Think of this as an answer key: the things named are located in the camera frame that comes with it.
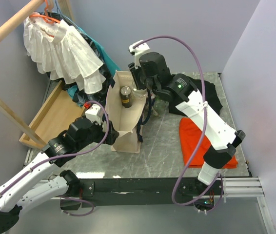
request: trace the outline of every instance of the red object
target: red object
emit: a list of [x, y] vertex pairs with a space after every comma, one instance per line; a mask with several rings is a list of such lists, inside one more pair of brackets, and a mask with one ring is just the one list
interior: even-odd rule
[[91, 104], [90, 103], [85, 103], [84, 107], [86, 108], [86, 110], [88, 110], [91, 107]]
[[[195, 123], [189, 118], [182, 118], [179, 124], [179, 136], [181, 143], [181, 151], [183, 155], [184, 164], [186, 164], [197, 146], [198, 140], [202, 131], [196, 126]], [[203, 156], [208, 151], [211, 143], [209, 139], [204, 136], [202, 144], [197, 151], [197, 154], [191, 161], [189, 167], [201, 168], [204, 163]], [[223, 168], [236, 168], [237, 160], [236, 157], [233, 156], [232, 159], [223, 167]]]

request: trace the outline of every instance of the orange hanger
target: orange hanger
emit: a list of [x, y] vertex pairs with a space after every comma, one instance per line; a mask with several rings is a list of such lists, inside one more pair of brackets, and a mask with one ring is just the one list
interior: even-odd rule
[[54, 22], [60, 23], [59, 20], [57, 20], [57, 19], [55, 19], [55, 18], [52, 18], [52, 17], [49, 17], [48, 11], [47, 11], [47, 9], [49, 8], [48, 0], [45, 0], [45, 3], [46, 3], [45, 15], [31, 14], [29, 17], [42, 17], [46, 23], [50, 23], [50, 24], [52, 24], [52, 23], [54, 23]]

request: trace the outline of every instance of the clothes hanger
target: clothes hanger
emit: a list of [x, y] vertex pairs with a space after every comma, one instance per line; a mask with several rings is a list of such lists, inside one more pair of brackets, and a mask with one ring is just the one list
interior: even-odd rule
[[42, 17], [44, 19], [44, 21], [46, 23], [49, 23], [49, 24], [53, 24], [53, 23], [60, 23], [59, 20], [55, 19], [55, 18], [52, 18], [52, 17], [49, 17], [48, 16], [48, 11], [47, 9], [49, 9], [51, 11], [51, 9], [53, 8], [54, 6], [54, 2], [51, 1], [52, 4], [49, 5], [48, 3], [48, 0], [45, 0], [45, 3], [46, 3], [46, 7], [45, 7], [45, 15], [39, 15], [39, 14], [31, 14], [29, 17]]

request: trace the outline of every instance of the canvas bag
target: canvas bag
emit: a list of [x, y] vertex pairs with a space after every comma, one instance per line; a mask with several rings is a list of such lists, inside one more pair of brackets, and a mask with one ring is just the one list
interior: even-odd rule
[[122, 105], [119, 92], [123, 86], [133, 87], [132, 74], [116, 71], [113, 80], [115, 83], [108, 89], [105, 109], [114, 129], [119, 132], [119, 136], [111, 146], [111, 150], [138, 154], [141, 142], [137, 137], [137, 123], [142, 115], [147, 95], [138, 98], [132, 91], [133, 105], [130, 108], [125, 108]]

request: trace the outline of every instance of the can lid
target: can lid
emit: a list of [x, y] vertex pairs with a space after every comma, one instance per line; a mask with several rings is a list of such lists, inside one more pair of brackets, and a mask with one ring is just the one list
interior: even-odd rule
[[131, 92], [131, 90], [128, 86], [124, 86], [120, 89], [120, 93], [122, 95], [128, 95], [128, 94], [130, 94], [130, 92]]

